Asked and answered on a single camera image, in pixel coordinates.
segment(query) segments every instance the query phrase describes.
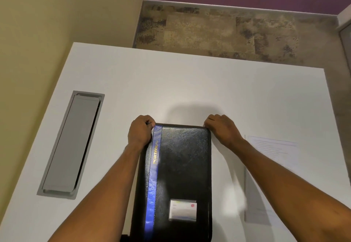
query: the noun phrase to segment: blue stripe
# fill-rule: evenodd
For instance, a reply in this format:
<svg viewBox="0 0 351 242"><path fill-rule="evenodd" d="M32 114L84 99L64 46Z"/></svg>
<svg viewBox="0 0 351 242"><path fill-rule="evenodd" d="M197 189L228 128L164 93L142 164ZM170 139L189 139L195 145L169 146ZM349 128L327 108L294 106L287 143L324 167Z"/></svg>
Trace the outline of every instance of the blue stripe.
<svg viewBox="0 0 351 242"><path fill-rule="evenodd" d="M147 204L145 216L144 238L150 240L153 232L155 218L155 202L157 190L157 170L160 156L162 126L156 125L153 130L152 152L150 161L149 184L147 188Z"/></svg>

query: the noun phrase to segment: patterned carpet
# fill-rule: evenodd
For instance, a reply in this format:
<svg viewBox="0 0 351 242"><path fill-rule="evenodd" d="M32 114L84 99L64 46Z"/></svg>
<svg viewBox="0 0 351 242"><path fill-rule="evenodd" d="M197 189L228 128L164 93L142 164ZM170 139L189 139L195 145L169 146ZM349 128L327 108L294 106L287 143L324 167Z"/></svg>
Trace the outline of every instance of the patterned carpet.
<svg viewBox="0 0 351 242"><path fill-rule="evenodd" d="M134 48L324 68L351 175L351 77L335 16L144 3Z"/></svg>

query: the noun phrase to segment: white table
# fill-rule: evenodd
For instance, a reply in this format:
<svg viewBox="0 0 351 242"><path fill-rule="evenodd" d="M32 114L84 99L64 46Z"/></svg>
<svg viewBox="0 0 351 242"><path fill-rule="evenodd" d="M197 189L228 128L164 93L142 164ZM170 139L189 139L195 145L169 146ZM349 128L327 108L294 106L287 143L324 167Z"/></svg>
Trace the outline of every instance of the white table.
<svg viewBox="0 0 351 242"><path fill-rule="evenodd" d="M73 90L105 94L78 195L38 196ZM322 69L74 43L1 224L0 241L47 241L121 155L136 116L202 125L210 113L226 113L243 135L298 142L301 176L351 207ZM212 145L212 241L294 241L283 229L244 223L243 183L243 164ZM131 212L129 206L125 233Z"/></svg>

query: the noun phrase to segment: black leather portfolio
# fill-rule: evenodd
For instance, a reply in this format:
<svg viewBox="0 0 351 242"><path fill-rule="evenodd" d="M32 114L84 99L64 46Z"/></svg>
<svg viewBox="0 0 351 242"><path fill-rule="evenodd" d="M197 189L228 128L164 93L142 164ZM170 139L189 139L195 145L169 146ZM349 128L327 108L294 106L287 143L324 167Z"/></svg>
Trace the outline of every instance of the black leather portfolio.
<svg viewBox="0 0 351 242"><path fill-rule="evenodd" d="M211 241L211 134L156 124L139 160L131 241Z"/></svg>

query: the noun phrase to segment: hand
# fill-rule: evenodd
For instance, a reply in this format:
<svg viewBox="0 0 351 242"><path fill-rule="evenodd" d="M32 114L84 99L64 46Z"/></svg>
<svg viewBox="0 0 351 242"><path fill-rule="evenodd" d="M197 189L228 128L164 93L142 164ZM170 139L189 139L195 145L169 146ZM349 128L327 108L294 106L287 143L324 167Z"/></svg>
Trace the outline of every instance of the hand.
<svg viewBox="0 0 351 242"><path fill-rule="evenodd" d="M128 133L128 145L143 148L151 139L151 130L156 125L149 115L139 115L131 124Z"/></svg>
<svg viewBox="0 0 351 242"><path fill-rule="evenodd" d="M234 122L226 115L209 115L204 125L230 150L236 149L245 141Z"/></svg>

